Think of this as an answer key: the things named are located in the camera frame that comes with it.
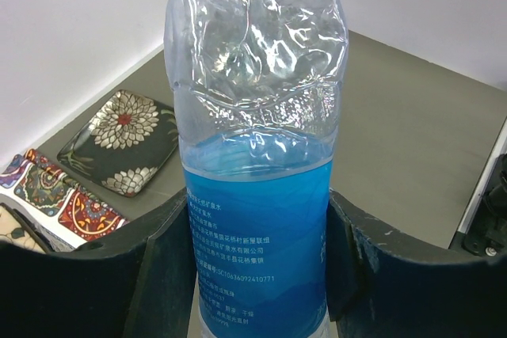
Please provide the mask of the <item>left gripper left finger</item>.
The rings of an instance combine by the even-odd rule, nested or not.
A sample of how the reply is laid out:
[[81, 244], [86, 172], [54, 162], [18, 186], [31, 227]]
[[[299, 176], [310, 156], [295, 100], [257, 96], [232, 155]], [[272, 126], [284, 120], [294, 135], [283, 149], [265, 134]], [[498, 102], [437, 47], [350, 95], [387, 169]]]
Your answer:
[[1, 244], [4, 337], [184, 337], [196, 264], [179, 191], [68, 253]]

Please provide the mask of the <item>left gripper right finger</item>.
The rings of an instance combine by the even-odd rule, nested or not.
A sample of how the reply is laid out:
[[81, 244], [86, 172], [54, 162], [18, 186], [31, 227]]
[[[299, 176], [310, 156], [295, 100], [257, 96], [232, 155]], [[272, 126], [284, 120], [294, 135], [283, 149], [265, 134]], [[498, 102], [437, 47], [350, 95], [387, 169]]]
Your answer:
[[326, 293], [341, 337], [504, 337], [506, 256], [397, 230], [331, 191]]

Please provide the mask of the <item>blue label water bottle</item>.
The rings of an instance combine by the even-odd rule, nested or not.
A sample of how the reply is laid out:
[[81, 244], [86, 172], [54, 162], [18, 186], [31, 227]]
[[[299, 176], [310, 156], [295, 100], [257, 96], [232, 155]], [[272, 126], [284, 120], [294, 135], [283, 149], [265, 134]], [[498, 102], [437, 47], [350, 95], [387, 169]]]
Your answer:
[[341, 0], [168, 0], [205, 337], [327, 337], [326, 211], [349, 33]]

